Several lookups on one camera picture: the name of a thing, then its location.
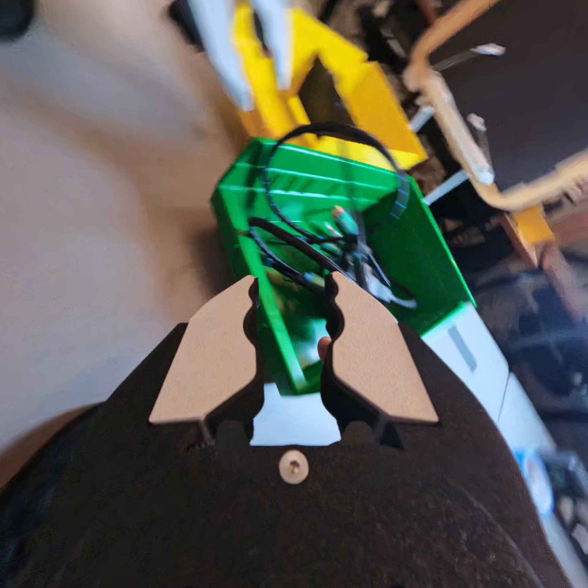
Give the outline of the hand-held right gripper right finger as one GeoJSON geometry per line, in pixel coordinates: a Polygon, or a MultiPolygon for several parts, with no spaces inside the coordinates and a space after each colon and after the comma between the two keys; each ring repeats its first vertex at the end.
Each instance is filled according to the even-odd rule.
{"type": "Polygon", "coordinates": [[[321,399],[340,429],[351,422],[436,425],[439,417],[397,319],[339,272],[327,276],[321,399]]]}

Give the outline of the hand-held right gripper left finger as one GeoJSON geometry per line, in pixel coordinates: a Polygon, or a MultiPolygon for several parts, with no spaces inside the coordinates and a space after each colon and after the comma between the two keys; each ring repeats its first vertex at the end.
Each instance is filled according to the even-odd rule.
{"type": "Polygon", "coordinates": [[[258,342],[259,284],[244,277],[205,303],[189,320],[149,422],[225,420],[253,423],[264,404],[258,342]]]}

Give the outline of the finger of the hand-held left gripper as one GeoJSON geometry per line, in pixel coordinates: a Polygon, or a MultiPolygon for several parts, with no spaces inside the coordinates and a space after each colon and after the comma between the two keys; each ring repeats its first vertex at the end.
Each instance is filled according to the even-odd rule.
{"type": "Polygon", "coordinates": [[[253,1],[266,47],[272,57],[279,90],[287,91],[292,82],[292,9],[289,1],[253,1]]]}
{"type": "Polygon", "coordinates": [[[195,25],[225,94],[241,111],[254,108],[254,97],[233,42],[233,1],[189,1],[195,25]]]}

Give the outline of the yellow plastic bin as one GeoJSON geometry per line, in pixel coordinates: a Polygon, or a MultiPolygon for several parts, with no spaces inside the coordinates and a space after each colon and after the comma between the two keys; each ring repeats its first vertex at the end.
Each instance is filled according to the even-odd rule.
{"type": "Polygon", "coordinates": [[[426,151],[381,66],[306,11],[294,8],[291,16],[293,77],[282,92],[253,8],[237,3],[233,40],[254,94],[254,109],[238,111],[248,136],[276,140],[311,122],[341,121],[377,138],[402,170],[424,162],[426,151]]]}

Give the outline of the braided hdmi cable green plugs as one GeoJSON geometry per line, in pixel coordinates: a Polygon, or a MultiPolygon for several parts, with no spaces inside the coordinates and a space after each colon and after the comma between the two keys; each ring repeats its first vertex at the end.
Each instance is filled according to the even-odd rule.
{"type": "Polygon", "coordinates": [[[400,218],[408,203],[409,203],[409,196],[410,196],[410,189],[409,189],[409,181],[407,174],[398,168],[398,165],[393,158],[393,156],[388,152],[388,150],[380,143],[380,141],[375,138],[370,133],[366,132],[365,130],[356,127],[355,125],[350,125],[347,123],[342,122],[335,122],[335,121],[327,121],[327,122],[315,122],[315,123],[307,123],[304,125],[299,125],[298,127],[294,128],[293,130],[289,131],[288,133],[281,136],[273,145],[272,149],[270,150],[266,162],[263,166],[261,177],[262,177],[262,185],[264,188],[264,193],[266,196],[266,200],[270,206],[272,212],[285,224],[287,224],[290,228],[294,229],[301,238],[298,238],[298,241],[301,243],[305,243],[309,247],[313,245],[323,246],[325,244],[336,243],[338,241],[346,241],[348,237],[343,235],[342,237],[328,237],[328,238],[320,238],[315,236],[314,234],[305,231],[304,229],[300,228],[298,225],[294,224],[293,221],[290,220],[285,214],[282,213],[281,209],[278,207],[277,203],[274,201],[271,190],[270,190],[270,164],[271,161],[278,151],[278,149],[283,145],[294,138],[298,138],[303,135],[325,135],[331,138],[342,138],[342,139],[349,139],[353,143],[358,143],[361,145],[366,145],[377,150],[381,155],[387,159],[388,163],[392,166],[394,172],[396,172],[399,185],[396,190],[396,200],[394,202],[391,215],[395,218],[400,218]]]}

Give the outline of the green plastic bin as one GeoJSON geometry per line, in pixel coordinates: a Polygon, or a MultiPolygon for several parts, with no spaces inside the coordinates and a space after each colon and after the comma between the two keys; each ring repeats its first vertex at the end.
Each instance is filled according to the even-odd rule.
{"type": "MultiPolygon", "coordinates": [[[[327,335],[325,307],[319,296],[283,286],[266,273],[266,255],[247,234],[250,217],[275,223],[290,233],[271,211],[263,186],[263,168],[274,141],[255,138],[220,180],[211,197],[220,237],[235,279],[259,280],[259,338],[263,356],[279,392],[319,392],[321,366],[311,345],[327,335]]],[[[268,169],[271,195],[282,213],[301,228],[327,235],[331,211],[353,208],[350,193],[364,213],[367,244],[390,281],[407,288],[417,300],[408,310],[387,305],[395,317],[419,335],[453,317],[474,298],[416,181],[408,176],[410,197],[402,216],[390,212],[398,175],[390,169],[345,160],[335,155],[283,145],[268,169]]]]}

